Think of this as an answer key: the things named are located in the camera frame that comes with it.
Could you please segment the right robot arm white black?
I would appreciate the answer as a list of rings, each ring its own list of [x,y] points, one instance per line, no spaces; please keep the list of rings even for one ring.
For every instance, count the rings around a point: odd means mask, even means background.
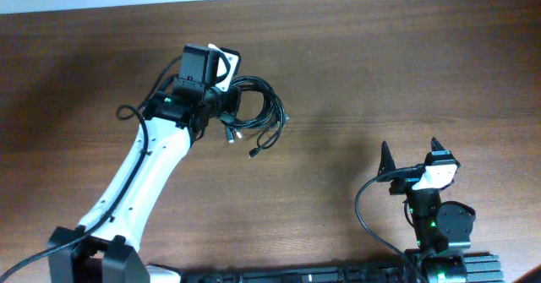
[[[475,210],[440,193],[453,182],[460,162],[437,139],[424,162],[398,168],[386,142],[381,145],[377,177],[390,184],[391,195],[406,197],[407,211],[418,241],[406,252],[413,268],[428,282],[467,282],[463,251],[471,247]]]

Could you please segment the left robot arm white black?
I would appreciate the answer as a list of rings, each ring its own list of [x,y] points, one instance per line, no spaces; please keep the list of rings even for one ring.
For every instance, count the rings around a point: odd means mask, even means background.
[[[47,246],[54,282],[179,282],[180,271],[144,264],[141,239],[150,213],[177,164],[212,118],[239,108],[232,81],[241,55],[186,45],[178,73],[157,80],[135,115],[139,130],[123,164],[75,229],[58,227]]]

